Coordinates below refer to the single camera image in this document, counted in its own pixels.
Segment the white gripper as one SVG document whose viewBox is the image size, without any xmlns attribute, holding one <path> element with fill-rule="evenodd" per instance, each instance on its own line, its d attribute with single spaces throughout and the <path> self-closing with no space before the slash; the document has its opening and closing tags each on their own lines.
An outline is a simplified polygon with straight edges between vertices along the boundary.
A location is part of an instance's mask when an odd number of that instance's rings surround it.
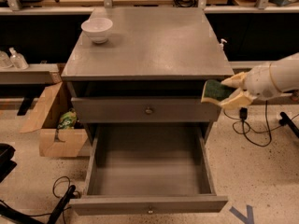
<svg viewBox="0 0 299 224">
<path fill-rule="evenodd" d="M 270 68 L 271 63 L 263 63 L 249 72 L 240 72 L 224 79 L 222 85 L 238 89 L 220 102 L 221 108 L 237 109 L 250 105 L 254 98 L 266 101 L 280 96 L 281 91 L 273 81 Z"/>
</svg>

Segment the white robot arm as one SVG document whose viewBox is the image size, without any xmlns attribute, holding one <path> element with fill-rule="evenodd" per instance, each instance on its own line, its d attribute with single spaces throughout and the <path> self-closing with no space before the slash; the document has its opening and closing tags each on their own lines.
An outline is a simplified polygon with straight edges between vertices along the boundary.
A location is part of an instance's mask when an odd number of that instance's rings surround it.
<svg viewBox="0 0 299 224">
<path fill-rule="evenodd" d="M 221 82 L 235 91 L 220 102 L 223 109 L 251 105 L 255 100 L 268 101 L 287 91 L 299 89 L 299 53 L 274 62 L 265 62 L 248 72 L 240 72 Z"/>
</svg>

